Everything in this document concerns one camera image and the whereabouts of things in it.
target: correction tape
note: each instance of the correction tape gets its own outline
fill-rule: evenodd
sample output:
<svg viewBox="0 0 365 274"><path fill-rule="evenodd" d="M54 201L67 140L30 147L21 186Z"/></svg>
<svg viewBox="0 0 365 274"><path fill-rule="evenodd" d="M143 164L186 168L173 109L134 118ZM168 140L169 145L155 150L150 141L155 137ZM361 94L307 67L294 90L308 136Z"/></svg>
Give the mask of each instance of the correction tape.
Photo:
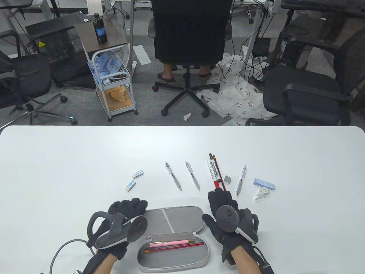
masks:
<svg viewBox="0 0 365 274"><path fill-rule="evenodd" d="M269 195L269 189L267 187L260 188L260 191L256 195L255 201L259 199L265 198L267 195Z"/></svg>

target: hand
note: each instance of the hand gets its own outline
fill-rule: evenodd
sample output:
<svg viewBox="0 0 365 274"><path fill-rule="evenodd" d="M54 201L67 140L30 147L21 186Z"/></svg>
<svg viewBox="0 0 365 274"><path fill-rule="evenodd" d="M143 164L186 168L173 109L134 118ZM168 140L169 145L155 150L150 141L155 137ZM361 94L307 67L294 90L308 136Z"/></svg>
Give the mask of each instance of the hand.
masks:
<svg viewBox="0 0 365 274"><path fill-rule="evenodd" d="M221 188L209 192L208 200L214 217L217 213L217 210L223 205L232 206L237 212L239 212L239 214L243 212L238 210L237 201L232 199L231 193L229 191L224 191ZM252 244L241 234L237 234L236 232L225 232L208 214L203 215L203 221L207 227L210 228L216 240L223 245L222 262L228 260L230 265L234 265L235 261L230 252L238 246L242 246L255 261L263 261L262 258L254 251Z"/></svg>
<svg viewBox="0 0 365 274"><path fill-rule="evenodd" d="M145 200L140 200L138 198L134 198L131 201L129 200L123 200L121 202L114 202L108 209L109 214L116 214L117 212L123 214L125 217L127 217L126 221L129 221L130 219L144 215L146 212L148 203ZM88 240L88 246L95 246L96 240L105 232L107 232L110 229L110 222L108 220L104 220L98 230L95 232L95 234L90 237ZM103 250L98 250L98 252L107 252L109 254L112 254L116 256L119 260L122 259L127 252L127 242L122 242L118 245L115 245L110 248L106 248Z"/></svg>

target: gray carpet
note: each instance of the gray carpet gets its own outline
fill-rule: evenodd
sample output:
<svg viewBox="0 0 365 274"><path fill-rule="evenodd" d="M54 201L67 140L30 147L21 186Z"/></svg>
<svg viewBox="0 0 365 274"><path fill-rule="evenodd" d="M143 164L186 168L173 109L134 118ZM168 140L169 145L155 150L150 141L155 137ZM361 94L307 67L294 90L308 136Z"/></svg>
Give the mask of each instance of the gray carpet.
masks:
<svg viewBox="0 0 365 274"><path fill-rule="evenodd" d="M265 37L272 37L271 48L274 47L277 37L285 22L285 10L280 12L274 17L269 28L265 33ZM17 15L18 20L24 26L30 25L43 20L40 14L26 14L26 21L21 16ZM94 90L75 90L70 87L57 88L52 86L50 92L38 98L38 100L46 100L54 94L61 92L68 97L68 102L62 104L60 101L50 104L45 107L46 111L53 111L60 114L66 114L74 116L79 125L222 125L230 118L222 118L214 111L208 118L203 118L201 112L203 111L200 106L193 101L190 97L183 97L176 105L169 110L169 115L162 117L160 110L171 101L176 95L177 91L166 90L160 88L158 92L153 92L151 86L157 80L156 75L162 71L163 65L154 57L154 45L153 39L147 36L147 25L152 18L152 12L149 10L138 10L135 13L135 31L134 31L134 45L143 45L145 51L150 57L152 63L147 65L141 65L138 63L134 78L133 89L135 98L137 101L137 107L139 115L135 115L133 111L123 113L118 116L113 116L113 121L107 122L107 115L99 101L98 96ZM265 20L264 28L266 28L270 19ZM4 29L3 22L0 20L0 31ZM241 44L246 40L251 31L251 25L248 24L248 18L246 14L235 16L232 20L233 25L233 44L235 53L238 54ZM129 21L126 23L126 27L129 28ZM0 41L1 50L7 54L15 53L15 47L11 46L7 42ZM231 41L226 43L225 52L233 53L233 45ZM327 74L334 77L334 72L325 59L323 53L320 50L314 50L309 58L308 70ZM184 71L178 71L175 73L176 84L183 84L182 74ZM192 70L192 85L201 85L201 82L197 78L198 70ZM5 124L14 117L21 114L17 112L13 115L8 115L11 108L0 110L0 125ZM187 113L191 113L191 117L188 122L183 120L183 116ZM354 116L354 124L365 128L362 117ZM23 120L17 123L18 125L28 124L27 120ZM68 121L58 118L41 117L36 119L36 124L39 125L68 125Z"/></svg>

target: pencil case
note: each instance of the pencil case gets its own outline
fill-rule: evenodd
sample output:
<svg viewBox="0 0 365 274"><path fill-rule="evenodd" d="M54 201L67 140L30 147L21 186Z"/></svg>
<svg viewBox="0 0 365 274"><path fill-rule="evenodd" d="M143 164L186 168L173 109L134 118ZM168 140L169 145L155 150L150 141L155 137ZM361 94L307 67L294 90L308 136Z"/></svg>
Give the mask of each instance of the pencil case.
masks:
<svg viewBox="0 0 365 274"><path fill-rule="evenodd" d="M144 214L148 239L138 250L139 269L144 273L164 273L205 266L209 260L209 246L198 232L204 222L203 211L197 206L180 206L148 210ZM179 240L202 241L205 244L189 248L146 253L149 243Z"/></svg>

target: bottle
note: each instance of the bottle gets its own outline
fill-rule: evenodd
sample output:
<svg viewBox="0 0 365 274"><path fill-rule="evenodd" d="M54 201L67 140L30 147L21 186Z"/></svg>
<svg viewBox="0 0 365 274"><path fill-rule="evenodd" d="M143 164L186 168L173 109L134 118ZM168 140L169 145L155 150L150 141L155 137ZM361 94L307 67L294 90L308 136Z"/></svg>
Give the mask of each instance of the bottle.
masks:
<svg viewBox="0 0 365 274"><path fill-rule="evenodd" d="M105 31L104 21L100 18L99 13L94 14L92 21L96 33L96 38L99 44L104 44L108 41L107 32Z"/></svg>

